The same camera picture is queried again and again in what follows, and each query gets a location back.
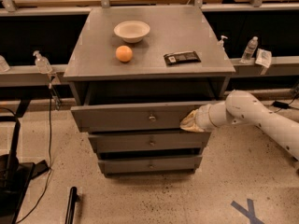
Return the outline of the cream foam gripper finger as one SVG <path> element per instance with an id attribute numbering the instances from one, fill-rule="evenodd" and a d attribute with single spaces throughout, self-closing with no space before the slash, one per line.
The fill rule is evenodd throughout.
<path id="1" fill-rule="evenodd" d="M 200 133 L 203 129 L 196 123 L 197 111 L 191 111 L 181 122 L 180 128 L 187 132 Z"/>

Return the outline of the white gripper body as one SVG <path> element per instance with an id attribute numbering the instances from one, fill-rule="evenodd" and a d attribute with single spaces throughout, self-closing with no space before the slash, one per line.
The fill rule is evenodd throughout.
<path id="1" fill-rule="evenodd" d="M 211 131 L 231 122 L 231 115 L 226 110 L 225 102 L 202 105 L 195 115 L 195 122 L 204 131 Z"/>

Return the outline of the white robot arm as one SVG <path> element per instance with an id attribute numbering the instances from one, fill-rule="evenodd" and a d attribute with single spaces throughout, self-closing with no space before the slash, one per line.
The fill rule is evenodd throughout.
<path id="1" fill-rule="evenodd" d="M 180 122 L 180 128 L 199 133 L 243 123 L 257 126 L 299 159 L 299 123 L 269 110 L 247 91 L 232 91 L 225 101 L 194 109 Z"/>

